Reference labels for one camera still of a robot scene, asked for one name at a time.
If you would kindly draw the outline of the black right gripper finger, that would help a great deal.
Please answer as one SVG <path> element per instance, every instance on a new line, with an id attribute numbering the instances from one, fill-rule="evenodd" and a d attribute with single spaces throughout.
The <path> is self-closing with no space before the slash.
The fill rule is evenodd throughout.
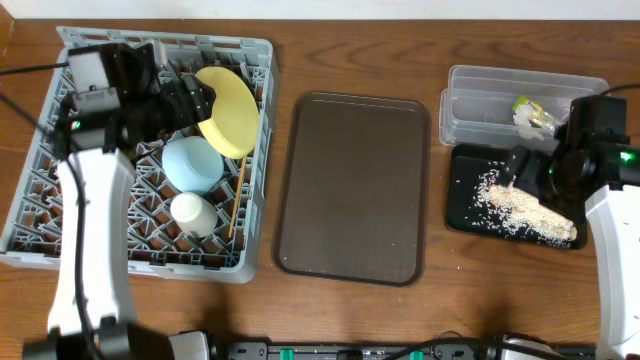
<path id="1" fill-rule="evenodd" d="M 544 152 L 529 150 L 522 169 L 522 190 L 539 200 L 553 197 L 552 157 Z"/>
<path id="2" fill-rule="evenodd" d="M 527 173 L 531 153 L 529 148 L 521 145 L 512 148 L 499 171 L 497 184 L 504 187 L 513 184 L 516 188 L 531 188 L 533 177 Z"/>

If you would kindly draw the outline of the green foil snack wrapper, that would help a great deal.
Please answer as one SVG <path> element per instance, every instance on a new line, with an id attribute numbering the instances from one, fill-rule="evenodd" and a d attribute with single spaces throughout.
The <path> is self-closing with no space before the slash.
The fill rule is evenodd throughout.
<path id="1" fill-rule="evenodd" d="M 513 114 L 519 105 L 531 105 L 533 107 L 534 113 L 529 117 L 529 120 L 534 127 L 555 131 L 561 125 L 561 121 L 557 117 L 546 112 L 538 103 L 528 97 L 520 96 L 516 100 L 512 106 Z"/>

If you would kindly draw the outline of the white tissue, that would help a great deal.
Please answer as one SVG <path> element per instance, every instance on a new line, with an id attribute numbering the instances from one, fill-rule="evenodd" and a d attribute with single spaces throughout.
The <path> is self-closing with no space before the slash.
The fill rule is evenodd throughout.
<path id="1" fill-rule="evenodd" d="M 531 105 L 519 105 L 513 114 L 514 125 L 518 128 L 519 135 L 524 139 L 543 140 L 544 136 L 534 129 L 529 117 L 534 113 Z"/>

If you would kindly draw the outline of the yellow plate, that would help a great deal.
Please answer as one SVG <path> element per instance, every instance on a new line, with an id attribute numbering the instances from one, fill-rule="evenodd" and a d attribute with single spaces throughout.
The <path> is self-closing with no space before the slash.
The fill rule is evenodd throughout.
<path id="1" fill-rule="evenodd" d="M 216 94 L 211 116 L 197 124 L 203 137 L 224 157 L 241 159 L 248 155 L 256 145 L 260 118 L 249 87 L 223 67 L 205 67 L 195 76 Z"/>

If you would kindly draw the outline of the light blue bowl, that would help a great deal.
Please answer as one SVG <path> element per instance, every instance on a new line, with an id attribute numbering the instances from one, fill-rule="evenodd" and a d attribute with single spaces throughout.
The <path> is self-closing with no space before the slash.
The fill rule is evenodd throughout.
<path id="1" fill-rule="evenodd" d="M 180 192 L 208 193 L 224 173 L 222 156 L 203 137 L 169 142 L 162 150 L 162 169 Z"/>

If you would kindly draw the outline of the wooden chopstick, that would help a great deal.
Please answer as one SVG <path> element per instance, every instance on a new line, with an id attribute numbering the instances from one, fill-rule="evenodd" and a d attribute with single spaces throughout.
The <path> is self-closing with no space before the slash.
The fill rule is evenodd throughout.
<path id="1" fill-rule="evenodd" d="M 242 161 L 241 161 L 241 167 L 240 167 L 240 171 L 239 171 L 238 182 L 237 182 L 235 196 L 234 196 L 234 204 L 233 204 L 233 209 L 232 209 L 233 211 L 232 211 L 232 216 L 231 216 L 231 222 L 230 222 L 230 227 L 229 227 L 229 231 L 228 231 L 228 235 L 229 235 L 230 238 L 233 237 L 233 234 L 235 232 L 235 223 L 236 223 L 238 207 L 239 207 L 239 203 L 240 203 L 240 199 L 241 199 L 242 187 L 243 187 L 243 183 L 244 183 L 244 179 L 245 179 L 247 158 L 248 157 L 245 155 L 242 158 Z"/>

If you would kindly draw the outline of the white cup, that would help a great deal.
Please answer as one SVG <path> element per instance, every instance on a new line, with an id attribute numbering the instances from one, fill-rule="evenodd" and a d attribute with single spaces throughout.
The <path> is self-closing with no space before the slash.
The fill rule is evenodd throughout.
<path id="1" fill-rule="evenodd" d="M 170 213 L 183 232 L 196 238 L 211 234 L 218 222 L 215 207 L 192 192 L 176 195 L 171 201 Z"/>

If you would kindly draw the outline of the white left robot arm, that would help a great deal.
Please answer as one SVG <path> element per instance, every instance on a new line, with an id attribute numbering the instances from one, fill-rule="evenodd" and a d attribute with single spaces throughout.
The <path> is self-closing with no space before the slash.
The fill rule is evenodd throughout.
<path id="1" fill-rule="evenodd" d="M 48 132 L 59 161 L 62 251 L 44 340 L 27 359 L 206 359 L 207 335 L 139 324 L 128 274 L 127 210 L 137 147 L 207 119 L 214 90 L 192 75 L 162 80 L 164 45 L 71 49 L 74 87 Z"/>

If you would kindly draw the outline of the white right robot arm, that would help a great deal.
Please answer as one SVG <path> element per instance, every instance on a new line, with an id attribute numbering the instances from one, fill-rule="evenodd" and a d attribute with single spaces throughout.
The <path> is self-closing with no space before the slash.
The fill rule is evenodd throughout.
<path id="1" fill-rule="evenodd" d="M 639 352 L 639 150 L 626 133 L 627 105 L 613 91 L 577 98 L 546 155 L 513 148 L 497 182 L 587 223 L 600 292 L 599 359 Z"/>

